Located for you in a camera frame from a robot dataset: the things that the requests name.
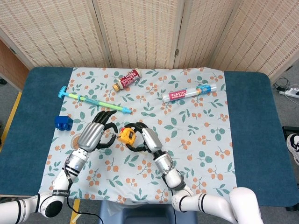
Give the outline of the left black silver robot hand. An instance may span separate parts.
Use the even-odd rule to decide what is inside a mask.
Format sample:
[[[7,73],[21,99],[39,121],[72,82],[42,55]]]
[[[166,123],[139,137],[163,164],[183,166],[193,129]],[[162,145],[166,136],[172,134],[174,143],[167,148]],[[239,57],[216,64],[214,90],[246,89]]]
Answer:
[[[116,112],[116,110],[112,110],[101,111],[97,113],[92,122],[87,124],[81,136],[79,137],[79,148],[90,153],[93,152],[95,149],[109,148],[110,146],[112,146],[112,144],[116,140],[116,134],[118,133],[118,129],[115,123],[110,122],[107,124],[107,121]],[[112,135],[108,143],[101,143],[100,141],[103,133],[110,128],[113,128],[114,134]]]

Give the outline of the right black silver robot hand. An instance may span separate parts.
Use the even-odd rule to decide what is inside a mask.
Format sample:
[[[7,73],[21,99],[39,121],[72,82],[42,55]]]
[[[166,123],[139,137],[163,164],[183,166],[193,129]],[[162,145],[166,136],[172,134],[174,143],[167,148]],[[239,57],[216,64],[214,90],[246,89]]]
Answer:
[[[162,150],[162,143],[159,140],[158,136],[151,128],[148,128],[146,124],[142,122],[129,123],[124,126],[125,128],[133,128],[134,132],[139,132],[143,138],[142,147],[133,147],[129,144],[126,144],[127,148],[133,152],[142,152],[148,151],[151,154],[154,154]]]

